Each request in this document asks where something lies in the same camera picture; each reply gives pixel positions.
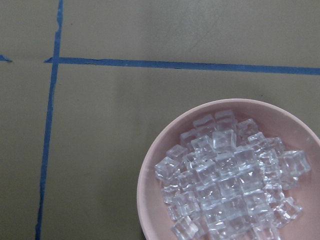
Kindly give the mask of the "pink bowl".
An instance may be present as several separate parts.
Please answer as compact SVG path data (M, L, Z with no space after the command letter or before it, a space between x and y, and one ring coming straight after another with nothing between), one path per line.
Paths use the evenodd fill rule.
M148 240L175 240L173 222L161 195L154 166L167 150L180 142L180 134L191 129L193 121L206 114L231 109L239 120L254 119L267 136L278 136L293 150L305 151L311 171L300 177L299 186L286 192L302 206L303 213L280 230L283 240L320 238L320 139L300 119L282 108L252 99L222 99L194 107L167 125L150 146L137 183L137 211Z

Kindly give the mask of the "clear ice cubes pile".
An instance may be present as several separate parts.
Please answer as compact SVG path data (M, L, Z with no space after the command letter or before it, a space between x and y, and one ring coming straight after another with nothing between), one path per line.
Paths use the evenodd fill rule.
M179 240L280 239L302 212L285 191L311 170L304 151L232 110L195 120L154 168Z

